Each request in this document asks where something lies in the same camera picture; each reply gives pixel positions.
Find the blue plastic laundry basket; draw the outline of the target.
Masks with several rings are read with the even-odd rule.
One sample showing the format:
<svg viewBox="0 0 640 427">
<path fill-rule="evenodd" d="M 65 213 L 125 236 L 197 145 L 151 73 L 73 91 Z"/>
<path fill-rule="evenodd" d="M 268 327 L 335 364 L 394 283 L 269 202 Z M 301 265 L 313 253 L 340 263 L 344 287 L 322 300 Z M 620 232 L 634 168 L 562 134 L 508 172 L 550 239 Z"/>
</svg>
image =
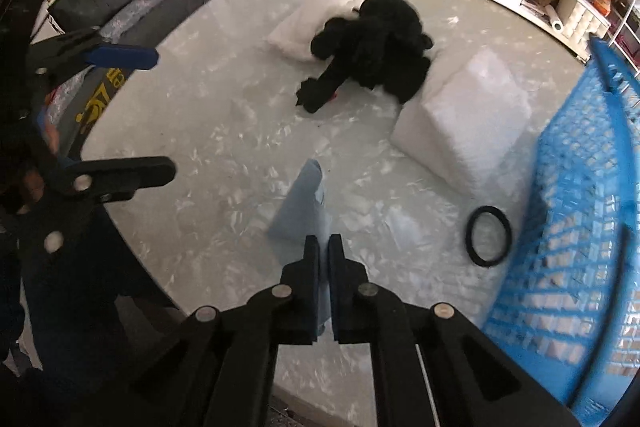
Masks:
<svg viewBox="0 0 640 427">
<path fill-rule="evenodd" d="M 585 426 L 639 368 L 639 83 L 604 40 L 537 141 L 484 333 Z"/>
</svg>

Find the paper towel roll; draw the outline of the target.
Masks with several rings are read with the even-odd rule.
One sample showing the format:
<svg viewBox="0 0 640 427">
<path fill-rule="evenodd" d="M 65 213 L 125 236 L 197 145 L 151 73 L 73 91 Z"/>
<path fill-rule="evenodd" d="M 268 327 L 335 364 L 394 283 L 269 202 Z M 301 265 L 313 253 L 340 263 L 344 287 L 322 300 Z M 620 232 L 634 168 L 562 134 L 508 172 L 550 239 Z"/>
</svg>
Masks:
<svg viewBox="0 0 640 427">
<path fill-rule="evenodd" d="M 555 32 L 559 34 L 564 30 L 564 24 L 551 4 L 544 6 L 544 12 L 548 15 L 549 24 Z"/>
</svg>

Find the black plush toy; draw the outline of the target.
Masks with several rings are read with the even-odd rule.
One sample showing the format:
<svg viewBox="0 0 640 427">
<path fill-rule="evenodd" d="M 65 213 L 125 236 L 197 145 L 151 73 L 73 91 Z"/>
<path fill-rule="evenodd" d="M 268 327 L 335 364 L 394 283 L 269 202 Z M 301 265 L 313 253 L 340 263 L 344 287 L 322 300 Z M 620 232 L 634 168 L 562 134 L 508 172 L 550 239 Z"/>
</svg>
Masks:
<svg viewBox="0 0 640 427">
<path fill-rule="evenodd" d="M 382 88 L 400 104 L 422 88 L 434 46 L 418 12 L 406 0 L 364 0 L 354 18 L 332 17 L 310 44 L 313 57 L 330 64 L 304 80 L 296 104 L 313 114 L 350 80 L 360 87 Z"/>
</svg>

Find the large white foam pad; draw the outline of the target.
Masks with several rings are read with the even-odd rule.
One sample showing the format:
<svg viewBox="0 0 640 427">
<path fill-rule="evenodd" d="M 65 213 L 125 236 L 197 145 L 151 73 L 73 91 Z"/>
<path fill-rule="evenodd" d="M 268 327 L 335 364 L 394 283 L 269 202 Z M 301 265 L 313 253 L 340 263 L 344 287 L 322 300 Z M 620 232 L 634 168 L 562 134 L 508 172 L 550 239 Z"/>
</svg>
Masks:
<svg viewBox="0 0 640 427">
<path fill-rule="evenodd" d="M 390 143 L 461 194 L 477 195 L 528 126 L 528 95 L 488 46 L 437 54 Z"/>
</svg>

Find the white metal shelf rack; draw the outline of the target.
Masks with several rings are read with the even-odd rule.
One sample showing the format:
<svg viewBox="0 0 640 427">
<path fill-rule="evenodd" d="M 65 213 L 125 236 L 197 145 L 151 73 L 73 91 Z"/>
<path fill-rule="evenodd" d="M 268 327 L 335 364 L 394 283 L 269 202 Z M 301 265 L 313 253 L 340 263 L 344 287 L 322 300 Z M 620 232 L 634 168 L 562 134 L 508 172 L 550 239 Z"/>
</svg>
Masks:
<svg viewBox="0 0 640 427">
<path fill-rule="evenodd" d="M 606 34 L 606 40 L 611 48 L 629 64 L 634 78 L 639 78 L 640 65 L 640 29 L 639 29 L 639 0 L 612 0 L 611 13 L 608 21 L 611 23 Z"/>
</svg>

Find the light blue sponge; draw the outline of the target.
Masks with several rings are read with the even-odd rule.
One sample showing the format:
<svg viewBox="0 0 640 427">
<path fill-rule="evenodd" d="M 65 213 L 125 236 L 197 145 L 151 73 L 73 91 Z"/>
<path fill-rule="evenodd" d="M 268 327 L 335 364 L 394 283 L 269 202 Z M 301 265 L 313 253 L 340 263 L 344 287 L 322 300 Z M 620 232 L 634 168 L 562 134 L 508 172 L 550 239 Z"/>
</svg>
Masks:
<svg viewBox="0 0 640 427">
<path fill-rule="evenodd" d="M 322 168 L 315 159 L 308 159 L 266 232 L 269 247 L 284 267 L 303 259 L 308 236 L 314 236 L 318 243 L 318 277 L 314 281 L 303 278 L 304 289 L 318 287 L 318 297 L 314 299 L 317 336 L 324 332 L 331 318 L 328 274 L 331 218 L 324 205 L 325 198 Z"/>
</svg>

